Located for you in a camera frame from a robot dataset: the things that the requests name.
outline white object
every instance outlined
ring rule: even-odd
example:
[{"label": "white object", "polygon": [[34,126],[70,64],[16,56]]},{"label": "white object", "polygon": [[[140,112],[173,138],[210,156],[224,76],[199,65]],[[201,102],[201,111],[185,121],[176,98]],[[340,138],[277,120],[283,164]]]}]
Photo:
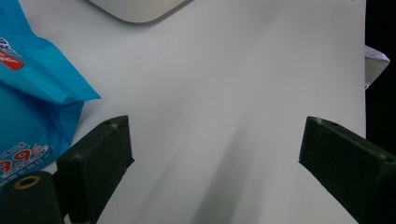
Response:
[{"label": "white object", "polygon": [[381,75],[390,63],[390,59],[382,52],[368,46],[364,48],[366,68],[366,89]]},{"label": "white object", "polygon": [[148,22],[160,18],[163,14],[185,0],[90,0],[113,16],[130,22]]}]

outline blue plastic bag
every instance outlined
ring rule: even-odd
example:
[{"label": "blue plastic bag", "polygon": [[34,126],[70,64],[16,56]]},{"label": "blue plastic bag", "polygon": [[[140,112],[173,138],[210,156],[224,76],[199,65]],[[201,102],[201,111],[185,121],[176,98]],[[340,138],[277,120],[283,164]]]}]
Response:
[{"label": "blue plastic bag", "polygon": [[0,188],[69,149],[84,102],[100,96],[31,30],[17,0],[0,3]]}]

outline round hole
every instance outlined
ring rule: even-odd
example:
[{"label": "round hole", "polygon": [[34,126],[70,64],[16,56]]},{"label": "round hole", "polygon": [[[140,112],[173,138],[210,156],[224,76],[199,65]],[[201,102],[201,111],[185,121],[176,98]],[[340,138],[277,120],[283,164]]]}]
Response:
[{"label": "round hole", "polygon": [[34,186],[36,183],[40,181],[40,176],[38,175],[29,175],[22,179],[20,179],[15,185],[15,189],[29,189]]}]

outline white table surface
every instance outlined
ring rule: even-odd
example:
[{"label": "white table surface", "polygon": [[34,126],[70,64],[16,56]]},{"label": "white table surface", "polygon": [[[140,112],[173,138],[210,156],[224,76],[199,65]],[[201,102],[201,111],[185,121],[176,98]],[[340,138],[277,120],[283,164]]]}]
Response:
[{"label": "white table surface", "polygon": [[129,116],[135,162],[98,223],[356,223],[298,157],[307,116],[364,136],[364,0],[196,0],[150,24],[21,5],[103,98],[75,142]]}]

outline blue snack package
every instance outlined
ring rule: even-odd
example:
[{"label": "blue snack package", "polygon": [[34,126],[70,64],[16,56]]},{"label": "blue snack package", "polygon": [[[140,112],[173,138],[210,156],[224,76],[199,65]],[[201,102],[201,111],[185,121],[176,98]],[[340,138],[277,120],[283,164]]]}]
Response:
[{"label": "blue snack package", "polygon": [[100,96],[17,0],[0,4],[0,189],[69,149],[86,101]]}]

